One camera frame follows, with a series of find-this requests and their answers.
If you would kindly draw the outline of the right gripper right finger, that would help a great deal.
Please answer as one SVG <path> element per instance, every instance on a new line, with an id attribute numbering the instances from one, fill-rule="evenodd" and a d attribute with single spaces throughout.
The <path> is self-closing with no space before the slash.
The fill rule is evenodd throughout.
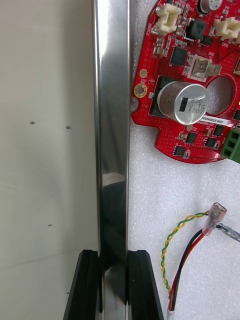
<path id="1" fill-rule="evenodd" d="M 153 266 L 146 250 L 128 252 L 128 319 L 163 320 Z"/>

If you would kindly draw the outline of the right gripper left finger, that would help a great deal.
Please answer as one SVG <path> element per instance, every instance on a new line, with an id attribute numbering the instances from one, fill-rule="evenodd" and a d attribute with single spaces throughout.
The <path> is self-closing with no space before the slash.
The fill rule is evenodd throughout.
<path id="1" fill-rule="evenodd" d="M 98 252 L 83 250 L 77 260 L 64 320 L 98 320 L 100 318 L 100 268 Z"/>

